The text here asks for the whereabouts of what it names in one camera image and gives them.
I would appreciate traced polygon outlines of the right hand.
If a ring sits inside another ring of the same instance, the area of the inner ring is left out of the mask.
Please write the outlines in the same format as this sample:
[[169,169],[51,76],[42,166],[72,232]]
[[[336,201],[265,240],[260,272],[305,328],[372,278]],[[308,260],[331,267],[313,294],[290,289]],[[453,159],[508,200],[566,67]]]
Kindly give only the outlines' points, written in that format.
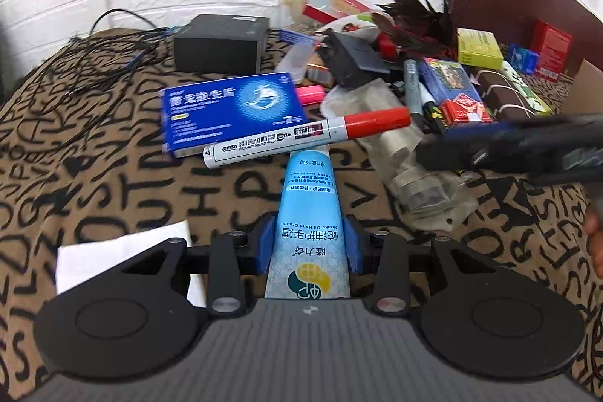
[[593,207],[589,207],[587,210],[584,229],[588,236],[588,251],[594,270],[601,280],[603,278],[603,229]]

